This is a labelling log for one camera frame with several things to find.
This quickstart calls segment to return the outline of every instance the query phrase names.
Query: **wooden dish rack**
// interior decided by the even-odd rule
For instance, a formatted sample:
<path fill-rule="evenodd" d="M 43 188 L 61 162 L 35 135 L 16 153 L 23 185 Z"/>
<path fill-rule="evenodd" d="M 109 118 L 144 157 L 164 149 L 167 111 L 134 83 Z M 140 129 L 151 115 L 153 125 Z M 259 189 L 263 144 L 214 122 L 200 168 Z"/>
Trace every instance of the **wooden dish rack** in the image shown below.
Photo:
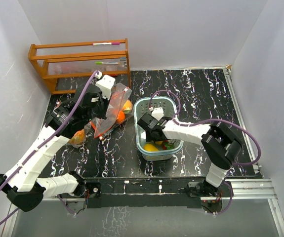
<path fill-rule="evenodd" d="M 94 43 L 104 42 L 119 44 L 94 45 Z M 32 44 L 28 58 L 51 94 L 75 93 L 76 90 L 56 90 L 58 79 L 88 77 L 95 70 L 111 76 L 127 74 L 128 86 L 131 88 L 127 39 Z"/>

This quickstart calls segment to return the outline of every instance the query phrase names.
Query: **metal frame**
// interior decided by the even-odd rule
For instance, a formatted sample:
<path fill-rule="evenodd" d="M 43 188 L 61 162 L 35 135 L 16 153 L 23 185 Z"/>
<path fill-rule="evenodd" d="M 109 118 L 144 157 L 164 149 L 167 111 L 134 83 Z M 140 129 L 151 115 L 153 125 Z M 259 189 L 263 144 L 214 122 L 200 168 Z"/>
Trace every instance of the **metal frame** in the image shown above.
<path fill-rule="evenodd" d="M 234 104 L 234 108 L 236 110 L 238 120 L 240 125 L 245 128 L 245 123 L 243 121 L 243 117 L 241 111 L 239 109 L 235 93 L 232 86 L 232 80 L 230 72 L 225 67 L 195 67 L 195 68 L 186 68 L 186 69 L 221 69 L 224 72 L 224 76 L 226 79 L 226 83 L 229 87 L 230 94 L 232 97 L 232 101 Z M 253 151 L 250 138 L 244 135 L 245 142 L 247 144 L 248 152 L 250 157 L 255 160 L 255 153 Z M 259 172 L 259 167 L 254 165 L 255 173 Z M 228 179 L 231 182 L 234 192 L 233 199 L 267 199 L 275 224 L 278 230 L 279 236 L 284 237 L 284 220 L 278 205 L 277 195 L 275 193 L 274 187 L 270 179 Z M 164 195 L 159 193 L 154 193 L 152 195 Z M 214 199 L 214 197 L 202 197 L 201 200 L 209 200 Z M 46 198 L 46 201 L 59 201 L 57 198 Z M 83 198 L 66 198 L 66 201 L 79 201 L 83 202 Z M 14 210 L 15 206 L 10 206 L 10 211 Z M 11 237 L 12 231 L 14 228 L 14 223 L 16 220 L 17 214 L 14 214 L 12 217 L 8 219 L 4 226 L 4 231 L 2 233 L 2 237 Z"/>

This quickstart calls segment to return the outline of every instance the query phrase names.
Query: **wall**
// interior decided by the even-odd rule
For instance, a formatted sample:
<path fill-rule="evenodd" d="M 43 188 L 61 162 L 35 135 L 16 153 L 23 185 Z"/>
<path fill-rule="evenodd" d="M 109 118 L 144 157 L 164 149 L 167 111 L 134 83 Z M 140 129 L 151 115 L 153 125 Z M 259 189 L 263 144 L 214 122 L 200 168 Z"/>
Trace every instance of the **wall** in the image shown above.
<path fill-rule="evenodd" d="M 267 0 L 19 0 L 41 43 L 128 38 L 132 70 L 232 64 Z"/>
<path fill-rule="evenodd" d="M 284 216 L 284 1 L 268 1 L 235 60 L 232 79 Z"/>
<path fill-rule="evenodd" d="M 34 142 L 49 100 L 27 59 L 32 43 L 40 41 L 19 2 L 0 1 L 0 173 L 15 165 Z M 0 220 L 9 204 L 1 194 Z"/>

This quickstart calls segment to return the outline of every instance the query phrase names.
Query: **gray floor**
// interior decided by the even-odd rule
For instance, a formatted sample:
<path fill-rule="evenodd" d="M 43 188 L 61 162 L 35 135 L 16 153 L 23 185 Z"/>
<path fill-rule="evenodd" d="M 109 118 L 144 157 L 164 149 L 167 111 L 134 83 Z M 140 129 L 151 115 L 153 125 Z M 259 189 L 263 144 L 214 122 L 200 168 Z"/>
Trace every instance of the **gray floor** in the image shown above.
<path fill-rule="evenodd" d="M 266 199 L 234 200 L 213 218 L 183 207 L 87 209 L 76 218 L 59 201 L 18 213 L 12 237 L 277 237 Z"/>

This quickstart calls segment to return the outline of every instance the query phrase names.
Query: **black marble surface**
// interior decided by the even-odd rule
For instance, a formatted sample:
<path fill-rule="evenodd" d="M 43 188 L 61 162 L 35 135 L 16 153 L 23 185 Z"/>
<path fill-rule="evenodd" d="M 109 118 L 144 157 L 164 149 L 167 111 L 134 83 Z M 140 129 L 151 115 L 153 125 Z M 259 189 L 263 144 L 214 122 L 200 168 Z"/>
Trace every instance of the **black marble surface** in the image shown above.
<path fill-rule="evenodd" d="M 132 94 L 130 100 L 151 96 L 155 91 L 171 90 L 179 96 L 182 104 L 179 120 L 197 122 L 203 119 L 219 118 L 239 123 L 232 98 L 222 70 L 160 70 L 132 71 Z M 76 88 L 86 78 L 61 79 L 59 89 Z M 117 82 L 127 85 L 126 75 L 119 75 Z M 47 115 L 59 100 L 70 94 L 52 95 Z M 250 157 L 243 135 L 232 128 L 241 138 L 243 149 L 239 162 L 248 162 Z M 166 161 L 149 162 L 143 159 L 136 147 L 134 119 L 131 118 L 105 140 L 93 139 L 93 130 L 87 135 L 87 142 L 79 149 L 63 147 L 43 170 L 41 177 L 53 177 L 75 170 L 83 177 L 182 177 L 206 176 L 210 160 L 203 147 L 185 142 L 181 151 Z M 233 176 L 254 176 L 250 167 L 231 170 Z"/>

